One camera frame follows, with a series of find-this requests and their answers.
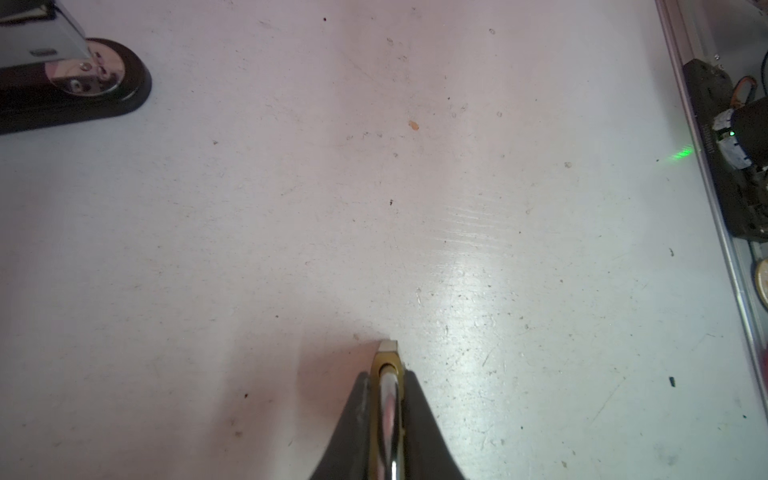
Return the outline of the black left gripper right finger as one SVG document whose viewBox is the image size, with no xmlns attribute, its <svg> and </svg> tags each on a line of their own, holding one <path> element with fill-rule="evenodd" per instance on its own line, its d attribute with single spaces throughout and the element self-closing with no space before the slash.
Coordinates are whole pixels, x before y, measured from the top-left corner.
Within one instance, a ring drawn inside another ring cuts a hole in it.
<svg viewBox="0 0 768 480">
<path fill-rule="evenodd" d="M 404 374 L 405 478 L 464 480 L 413 371 Z"/>
</svg>

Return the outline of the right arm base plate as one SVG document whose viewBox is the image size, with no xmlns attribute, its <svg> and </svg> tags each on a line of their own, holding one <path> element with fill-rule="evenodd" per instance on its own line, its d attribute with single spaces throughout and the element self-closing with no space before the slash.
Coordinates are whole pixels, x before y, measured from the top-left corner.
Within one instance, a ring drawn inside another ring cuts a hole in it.
<svg viewBox="0 0 768 480">
<path fill-rule="evenodd" d="M 699 59 L 683 76 L 704 157 L 729 233 L 767 241 L 767 98 L 738 103 L 729 75 Z"/>
</svg>

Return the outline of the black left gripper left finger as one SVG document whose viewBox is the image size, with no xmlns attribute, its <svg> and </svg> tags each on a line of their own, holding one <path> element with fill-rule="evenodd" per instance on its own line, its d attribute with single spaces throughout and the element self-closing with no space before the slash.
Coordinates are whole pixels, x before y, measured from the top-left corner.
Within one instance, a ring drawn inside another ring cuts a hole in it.
<svg viewBox="0 0 768 480">
<path fill-rule="evenodd" d="M 370 394 L 370 376 L 362 372 L 355 379 L 325 452 L 310 475 L 311 480 L 368 478 Z"/>
</svg>

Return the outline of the brass padlock shackle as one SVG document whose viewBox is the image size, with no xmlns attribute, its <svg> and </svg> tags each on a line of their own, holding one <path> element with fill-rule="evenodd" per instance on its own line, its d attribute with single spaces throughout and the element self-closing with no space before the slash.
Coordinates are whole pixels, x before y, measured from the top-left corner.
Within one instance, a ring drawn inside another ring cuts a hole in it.
<svg viewBox="0 0 768 480">
<path fill-rule="evenodd" d="M 396 340 L 383 340 L 370 369 L 368 479 L 404 479 L 405 368 Z"/>
</svg>

